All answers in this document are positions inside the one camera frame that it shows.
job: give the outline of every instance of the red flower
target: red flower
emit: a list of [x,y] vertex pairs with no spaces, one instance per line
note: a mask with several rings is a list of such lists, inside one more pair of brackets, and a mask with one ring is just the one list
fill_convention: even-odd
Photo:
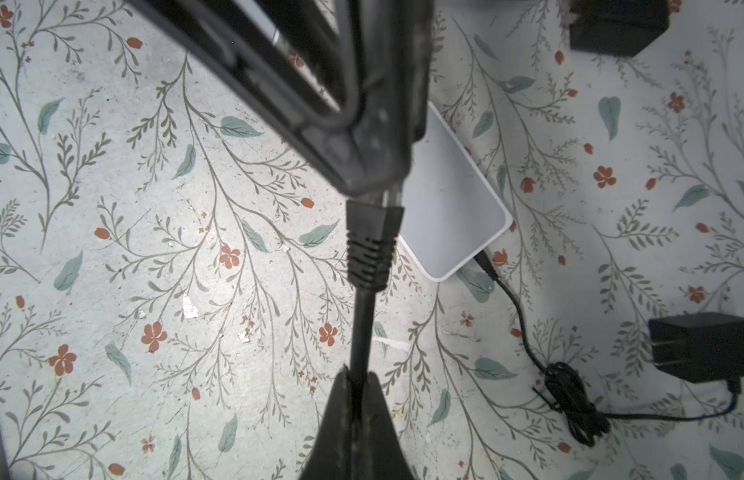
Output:
[[535,190],[535,182],[531,178],[527,177],[521,180],[521,189],[524,191],[525,194],[530,194],[532,191]]
[[300,58],[300,55],[297,54],[294,50],[289,51],[289,64],[293,67],[302,68],[305,66],[305,62],[303,62],[303,59]]
[[139,50],[142,46],[142,42],[139,38],[129,37],[127,38],[127,45],[129,45],[129,47],[131,48],[134,48],[135,50]]
[[12,22],[10,22],[10,18],[15,16],[14,12],[9,10],[6,5],[1,5],[0,7],[0,24],[4,28],[9,28],[12,26]]
[[146,334],[140,339],[141,342],[149,345],[148,351],[154,353],[158,350],[158,343],[163,342],[167,339],[168,335],[162,331],[162,324],[159,322],[153,322],[153,325],[146,325],[143,330]]
[[60,345],[57,349],[57,355],[50,358],[50,366],[55,367],[55,374],[62,376],[63,373],[73,372],[73,362],[76,360],[76,354],[68,351],[67,345]]
[[118,465],[117,463],[112,463],[111,465],[109,465],[108,471],[113,475],[116,475],[117,477],[124,475],[124,467]]
[[460,325],[464,325],[470,328],[473,326],[473,321],[475,321],[475,318],[473,318],[473,315],[471,315],[470,313],[465,315],[465,312],[463,312],[463,318],[460,319]]
[[319,341],[326,343],[328,346],[332,346],[334,345],[334,336],[337,334],[337,328],[331,326],[329,322],[327,322],[326,325],[319,328],[319,334],[321,334]]
[[593,174],[593,178],[598,180],[598,188],[604,188],[609,185],[616,184],[616,178],[612,177],[612,169],[611,167],[605,168],[605,167],[599,167],[598,171]]
[[95,236],[100,240],[108,240],[111,237],[111,233],[105,228],[95,228]]
[[670,94],[670,102],[668,102],[667,107],[676,113],[680,113],[686,107],[684,95],[676,95],[676,92]]
[[702,301],[705,300],[705,289],[701,286],[698,286],[697,288],[690,286],[687,296],[689,297],[689,300],[695,303],[702,303]]
[[495,266],[503,266],[508,263],[508,252],[503,248],[501,252],[495,252],[492,256],[492,264]]
[[226,245],[222,248],[222,253],[220,254],[220,263],[225,265],[225,268],[231,269],[234,266],[238,266],[238,256],[241,255],[241,252],[238,251],[238,248],[236,250],[231,250],[231,247]]
[[142,440],[140,440],[140,443],[142,444],[142,452],[143,453],[148,453],[149,450],[151,452],[153,452],[153,449],[156,448],[156,446],[153,445],[153,437],[152,436],[149,436],[148,439],[143,438]]

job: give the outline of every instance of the floral pattern surface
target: floral pattern surface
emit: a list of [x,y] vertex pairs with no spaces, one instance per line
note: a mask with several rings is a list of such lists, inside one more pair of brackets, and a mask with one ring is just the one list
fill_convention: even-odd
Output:
[[[513,211],[491,258],[533,350],[604,410],[723,408],[655,370],[646,323],[744,316],[744,2],[673,0],[635,58],[572,52],[562,2],[459,3],[430,98]],[[12,477],[297,478],[349,352],[343,230],[343,198],[129,5],[0,0]],[[576,443],[473,264],[435,284],[398,249],[374,331],[420,480],[744,479],[744,393]]]

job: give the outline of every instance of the gray rectangular device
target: gray rectangular device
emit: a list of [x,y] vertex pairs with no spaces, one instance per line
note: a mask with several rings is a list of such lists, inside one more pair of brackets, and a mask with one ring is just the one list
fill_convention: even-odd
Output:
[[512,223],[481,170],[433,103],[404,181],[401,241],[434,282],[449,278]]

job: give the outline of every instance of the small red flower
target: small red flower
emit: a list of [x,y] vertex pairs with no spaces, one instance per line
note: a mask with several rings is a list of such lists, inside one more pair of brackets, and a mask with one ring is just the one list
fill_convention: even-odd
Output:
[[150,353],[156,352],[158,350],[158,343],[163,342],[169,336],[166,332],[162,331],[162,324],[159,322],[153,322],[153,325],[146,325],[143,332],[145,335],[142,336],[140,341],[149,346],[148,351]]
[[76,354],[68,351],[67,345],[60,345],[57,349],[57,355],[50,358],[50,366],[55,367],[55,374],[62,376],[63,373],[73,372],[73,362],[76,360]]
[[118,465],[117,463],[112,463],[111,465],[109,465],[108,471],[111,474],[116,475],[117,477],[124,475],[124,467]]
[[337,334],[337,328],[331,326],[329,322],[327,322],[324,326],[319,328],[319,334],[321,335],[321,337],[319,337],[320,342],[332,346],[334,345],[334,336]]
[[127,45],[129,45],[130,48],[139,50],[140,47],[142,46],[142,41],[139,38],[129,37],[127,38]]
[[0,7],[0,24],[4,28],[9,28],[12,26],[12,22],[10,22],[10,18],[15,16],[14,12],[9,10],[6,5],[1,5]]
[[670,94],[670,102],[668,102],[667,107],[677,114],[680,113],[686,107],[684,104],[684,95],[676,95],[676,92]]
[[140,443],[142,444],[142,452],[147,454],[149,451],[153,452],[153,449],[156,448],[155,445],[153,445],[153,437],[149,436],[148,438],[143,438],[140,440]]
[[226,245],[222,248],[222,253],[220,253],[220,263],[225,265],[225,268],[231,269],[234,266],[238,266],[238,256],[241,255],[241,252],[238,251],[238,248],[236,250],[231,250],[231,247]]
[[524,191],[525,194],[530,194],[535,190],[535,182],[531,178],[527,177],[521,180],[521,189]]
[[616,184],[616,178],[612,177],[611,167],[599,167],[598,171],[593,174],[593,178],[598,181],[598,188],[604,188],[607,185]]
[[495,266],[503,266],[508,263],[508,252],[503,248],[501,252],[495,252],[492,256],[492,264]]
[[698,286],[697,288],[690,286],[686,296],[695,303],[702,303],[705,300],[705,289],[702,286]]
[[303,62],[303,59],[300,58],[300,55],[297,54],[294,50],[289,51],[289,64],[293,67],[302,68],[305,66],[305,62]]
[[460,319],[460,325],[464,325],[470,328],[473,326],[473,321],[475,321],[473,315],[471,315],[470,313],[466,315],[465,312],[463,312],[463,318]]
[[100,240],[108,240],[111,237],[111,233],[102,227],[95,228],[95,236]]

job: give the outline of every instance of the floral tablecloth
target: floral tablecloth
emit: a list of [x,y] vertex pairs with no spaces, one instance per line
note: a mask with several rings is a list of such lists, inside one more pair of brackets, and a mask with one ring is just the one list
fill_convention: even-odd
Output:
[[[744,0],[670,10],[610,58],[569,50],[558,2],[446,2],[430,95],[514,212],[492,260],[540,358],[601,409],[696,415],[729,393],[655,370],[646,322],[744,316]],[[0,0],[12,476],[297,478],[348,357],[343,203],[123,2]],[[371,366],[418,478],[744,479],[744,394],[580,446],[478,267],[395,261]]]

